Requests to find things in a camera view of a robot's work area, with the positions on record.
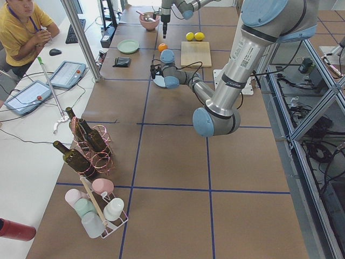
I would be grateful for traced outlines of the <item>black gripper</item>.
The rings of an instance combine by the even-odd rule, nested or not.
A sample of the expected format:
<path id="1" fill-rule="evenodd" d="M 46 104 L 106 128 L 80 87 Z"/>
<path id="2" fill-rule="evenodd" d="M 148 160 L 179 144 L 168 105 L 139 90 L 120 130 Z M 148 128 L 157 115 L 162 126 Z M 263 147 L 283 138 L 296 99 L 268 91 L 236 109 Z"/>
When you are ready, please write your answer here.
<path id="1" fill-rule="evenodd" d="M 170 15 L 162 15 L 161 16 L 161 22 L 163 23 L 163 38 L 166 38 L 167 36 L 167 26 L 170 22 Z"/>

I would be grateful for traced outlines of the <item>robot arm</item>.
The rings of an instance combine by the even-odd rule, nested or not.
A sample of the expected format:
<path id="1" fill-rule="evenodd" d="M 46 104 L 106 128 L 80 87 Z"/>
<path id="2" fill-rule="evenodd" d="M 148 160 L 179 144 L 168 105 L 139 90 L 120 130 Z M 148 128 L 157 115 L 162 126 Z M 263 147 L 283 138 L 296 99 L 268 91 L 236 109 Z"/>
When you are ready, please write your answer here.
<path id="1" fill-rule="evenodd" d="M 183 19 L 190 19 L 193 14 L 201 7 L 211 3 L 212 0 L 192 0 L 190 2 L 184 0 L 161 0 L 161 6 L 158 9 L 158 15 L 161 16 L 163 39 L 166 39 L 168 24 L 171 19 L 171 12 L 173 5 L 177 7 Z"/>
<path id="2" fill-rule="evenodd" d="M 196 72 L 175 66 L 174 53 L 161 52 L 161 75 L 166 88 L 187 85 L 203 104 L 192 123 L 203 137 L 237 130 L 240 115 L 234 103 L 259 64 L 265 49 L 274 43 L 297 42 L 316 33 L 319 1 L 244 1 L 240 11 L 241 38 L 236 43 L 220 81 L 212 90 Z"/>

